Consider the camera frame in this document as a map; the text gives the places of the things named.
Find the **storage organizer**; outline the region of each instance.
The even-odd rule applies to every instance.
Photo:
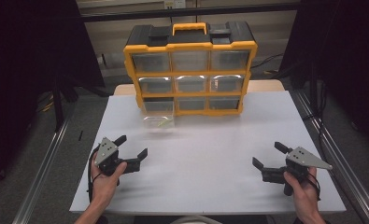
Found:
[[[138,106],[175,116],[240,114],[256,51],[245,21],[137,25],[123,50]]]

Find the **forearm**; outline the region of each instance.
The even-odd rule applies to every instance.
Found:
[[[76,224],[88,224],[88,223],[96,223],[97,219],[103,214],[108,203],[93,200],[84,213],[78,218]]]

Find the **white table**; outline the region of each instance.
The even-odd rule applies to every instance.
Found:
[[[293,212],[292,197],[283,185],[264,183],[251,164],[285,165],[275,141],[317,152],[287,91],[253,92],[244,99],[240,116],[175,118],[172,133],[142,128],[134,96],[111,96],[93,147],[104,136],[126,134],[120,157],[134,158],[143,148],[149,155],[138,173],[123,175],[106,212],[122,215],[250,215]],[[89,204],[87,167],[70,208],[83,212]],[[346,208],[332,179],[318,169],[320,212]]]

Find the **gray carpet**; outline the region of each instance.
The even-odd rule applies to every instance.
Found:
[[[273,61],[268,64],[268,67],[260,66],[254,69],[252,79],[269,78],[271,75],[264,75],[263,71],[277,69],[278,65],[279,61]],[[120,82],[127,82],[127,78],[121,76],[107,77],[106,91],[113,92],[115,86]],[[282,79],[282,82],[287,90],[291,90],[287,78]],[[30,218],[30,223],[70,223],[78,217],[77,214],[70,213],[68,209],[77,190],[78,180],[85,165],[84,162],[87,160],[90,147],[93,144],[106,108],[106,98],[96,97],[84,90],[78,92],[80,92],[80,98],[75,105],[74,115],[69,121],[64,140],[57,151],[47,181]],[[305,111],[299,106],[298,100],[295,97],[293,97],[293,100],[297,104],[300,114],[305,116]],[[0,181],[0,223],[11,223],[14,219],[49,147],[53,136],[54,122],[53,110],[37,114],[27,138],[23,142],[20,153],[7,168],[7,178]],[[324,124],[358,178],[369,191],[369,142],[366,136],[352,129],[350,118],[332,96],[328,96],[324,112]],[[315,145],[318,145],[319,135],[309,120],[305,121],[305,126]],[[327,159],[334,165],[329,154],[327,154]],[[334,171],[334,174],[342,186],[341,189],[339,185],[336,185],[347,212],[324,215],[325,218],[332,223],[362,223],[362,219],[366,220],[366,217],[356,203],[355,196],[350,192],[342,175],[338,171]],[[355,208],[360,212],[362,218],[357,215]],[[268,222],[292,223],[294,218],[294,214],[273,215],[268,217]],[[134,222],[133,217],[108,215],[108,219],[110,223],[132,224]]]

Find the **yellow handle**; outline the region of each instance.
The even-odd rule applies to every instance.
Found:
[[[198,22],[198,23],[179,23],[173,25],[173,35],[175,35],[176,30],[204,30],[206,34],[206,23]]]

